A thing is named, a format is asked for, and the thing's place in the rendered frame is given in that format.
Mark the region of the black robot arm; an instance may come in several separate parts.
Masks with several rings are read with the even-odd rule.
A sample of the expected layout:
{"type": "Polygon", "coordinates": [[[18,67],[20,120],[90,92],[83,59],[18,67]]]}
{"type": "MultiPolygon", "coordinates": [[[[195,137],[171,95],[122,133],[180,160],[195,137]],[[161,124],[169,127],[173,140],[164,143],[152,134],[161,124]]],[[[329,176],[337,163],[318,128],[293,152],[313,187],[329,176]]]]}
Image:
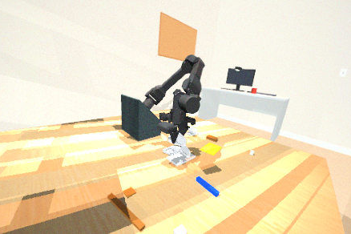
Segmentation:
{"type": "MultiPolygon", "coordinates": [[[[201,75],[205,68],[205,63],[201,57],[190,54],[185,58],[180,69],[178,69],[163,84],[156,85],[150,89],[144,96],[146,99],[143,103],[151,110],[154,105],[158,105],[166,95],[166,92],[183,76],[189,74],[189,77],[183,81],[182,92],[180,89],[173,91],[173,107],[182,109],[189,114],[195,114],[200,109],[200,92],[202,90],[201,75]]],[[[172,112],[159,113],[159,120],[171,123],[172,112]]]]}

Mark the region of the orange rectangular block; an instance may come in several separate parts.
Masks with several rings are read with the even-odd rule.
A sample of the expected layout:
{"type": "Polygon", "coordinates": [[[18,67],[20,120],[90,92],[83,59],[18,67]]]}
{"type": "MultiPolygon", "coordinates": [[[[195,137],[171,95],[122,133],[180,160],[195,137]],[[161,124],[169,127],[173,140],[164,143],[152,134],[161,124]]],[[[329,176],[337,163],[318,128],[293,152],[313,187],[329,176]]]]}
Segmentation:
{"type": "Polygon", "coordinates": [[[209,140],[214,141],[214,142],[216,142],[216,141],[218,140],[217,137],[212,136],[212,135],[208,135],[208,136],[206,137],[206,139],[209,139],[209,140]]]}

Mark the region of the orange flat bar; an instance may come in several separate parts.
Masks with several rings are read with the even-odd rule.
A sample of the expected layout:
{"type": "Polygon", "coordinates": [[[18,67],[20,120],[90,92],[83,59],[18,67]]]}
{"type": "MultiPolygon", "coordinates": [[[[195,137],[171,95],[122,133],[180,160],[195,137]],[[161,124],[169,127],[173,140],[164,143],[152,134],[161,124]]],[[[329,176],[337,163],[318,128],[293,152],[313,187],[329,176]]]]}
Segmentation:
{"type": "Polygon", "coordinates": [[[122,201],[113,193],[107,195],[108,200],[113,203],[116,208],[126,216],[126,218],[135,225],[138,231],[142,231],[145,228],[145,223],[140,220],[130,209],[128,209],[122,201]]]}

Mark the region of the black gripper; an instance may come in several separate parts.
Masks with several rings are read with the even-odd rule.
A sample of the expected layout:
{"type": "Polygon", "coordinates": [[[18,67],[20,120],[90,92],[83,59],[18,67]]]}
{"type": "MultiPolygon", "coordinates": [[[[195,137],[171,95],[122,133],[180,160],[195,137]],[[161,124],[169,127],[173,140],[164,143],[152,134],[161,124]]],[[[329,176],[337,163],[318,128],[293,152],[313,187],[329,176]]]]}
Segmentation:
{"type": "Polygon", "coordinates": [[[171,123],[166,121],[158,123],[157,130],[162,131],[166,134],[170,134],[171,141],[173,144],[175,144],[178,134],[180,133],[182,135],[185,135],[185,133],[190,128],[188,126],[188,123],[191,123],[193,126],[196,124],[196,120],[195,118],[186,116],[186,113],[188,112],[182,109],[172,107],[170,111],[172,112],[171,123]]]}

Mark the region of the blue rectangular bar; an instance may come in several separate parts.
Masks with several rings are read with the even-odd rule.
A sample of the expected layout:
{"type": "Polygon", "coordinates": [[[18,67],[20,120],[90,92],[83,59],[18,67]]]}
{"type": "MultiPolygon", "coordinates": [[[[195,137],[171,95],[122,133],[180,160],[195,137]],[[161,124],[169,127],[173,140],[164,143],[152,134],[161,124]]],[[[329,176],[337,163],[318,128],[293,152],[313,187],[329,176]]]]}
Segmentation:
{"type": "Polygon", "coordinates": [[[207,181],[205,182],[203,179],[201,179],[200,176],[196,178],[196,181],[198,184],[202,185],[206,190],[208,190],[210,193],[212,193],[215,197],[219,195],[220,191],[217,191],[211,184],[209,184],[207,181]]]}

